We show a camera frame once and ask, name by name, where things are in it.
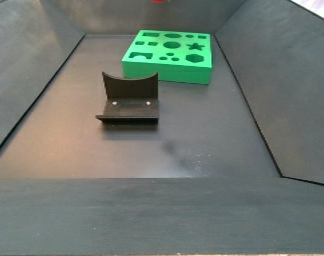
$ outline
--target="shape sorter block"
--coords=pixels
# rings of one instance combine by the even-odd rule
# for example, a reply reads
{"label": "shape sorter block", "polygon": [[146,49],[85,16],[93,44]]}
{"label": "shape sorter block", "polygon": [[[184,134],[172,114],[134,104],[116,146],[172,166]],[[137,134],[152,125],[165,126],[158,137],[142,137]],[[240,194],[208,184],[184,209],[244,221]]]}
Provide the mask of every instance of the shape sorter block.
{"label": "shape sorter block", "polygon": [[126,78],[158,73],[160,80],[209,84],[210,35],[141,30],[122,59]]}

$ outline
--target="hexagon hole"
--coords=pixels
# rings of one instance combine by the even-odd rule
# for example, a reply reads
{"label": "hexagon hole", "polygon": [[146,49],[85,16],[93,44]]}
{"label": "hexagon hole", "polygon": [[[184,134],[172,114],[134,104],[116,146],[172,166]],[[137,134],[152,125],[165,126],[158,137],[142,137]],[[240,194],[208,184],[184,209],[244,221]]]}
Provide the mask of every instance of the hexagon hole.
{"label": "hexagon hole", "polygon": [[186,60],[193,63],[198,63],[198,62],[202,62],[205,60],[205,58],[204,58],[204,56],[201,56],[198,54],[189,54],[186,56]]}

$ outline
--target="bin floor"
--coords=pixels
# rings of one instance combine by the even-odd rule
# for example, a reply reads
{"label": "bin floor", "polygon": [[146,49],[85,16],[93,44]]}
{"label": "bin floor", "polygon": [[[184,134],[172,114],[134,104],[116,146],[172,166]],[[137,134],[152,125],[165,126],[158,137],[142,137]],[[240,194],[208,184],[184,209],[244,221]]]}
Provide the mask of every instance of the bin floor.
{"label": "bin floor", "polygon": [[160,124],[105,126],[102,71],[133,36],[89,36],[0,151],[0,178],[279,177],[220,47],[210,85],[160,82]]}

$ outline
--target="gray surface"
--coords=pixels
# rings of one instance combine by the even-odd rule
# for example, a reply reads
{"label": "gray surface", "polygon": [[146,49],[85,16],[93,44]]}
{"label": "gray surface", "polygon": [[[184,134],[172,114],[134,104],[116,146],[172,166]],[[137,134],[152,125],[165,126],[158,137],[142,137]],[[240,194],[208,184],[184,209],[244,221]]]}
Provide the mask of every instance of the gray surface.
{"label": "gray surface", "polygon": [[158,126],[104,126],[102,71],[133,36],[88,37],[0,151],[0,178],[277,177],[213,40],[209,86],[160,82]]}
{"label": "gray surface", "polygon": [[82,36],[49,1],[0,2],[0,144]]}
{"label": "gray surface", "polygon": [[284,176],[324,183],[324,19],[249,0],[217,37]]}
{"label": "gray surface", "polygon": [[0,255],[324,254],[324,187],[280,178],[0,180]]}
{"label": "gray surface", "polygon": [[141,29],[215,33],[245,0],[53,0],[88,34]]}

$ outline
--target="black holder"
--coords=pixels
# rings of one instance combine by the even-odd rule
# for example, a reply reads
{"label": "black holder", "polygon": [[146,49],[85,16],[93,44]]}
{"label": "black holder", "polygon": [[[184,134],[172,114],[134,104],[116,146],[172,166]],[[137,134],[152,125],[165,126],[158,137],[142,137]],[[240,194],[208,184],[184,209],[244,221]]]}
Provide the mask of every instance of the black holder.
{"label": "black holder", "polygon": [[142,79],[125,79],[104,74],[108,101],[102,122],[158,122],[158,74]]}

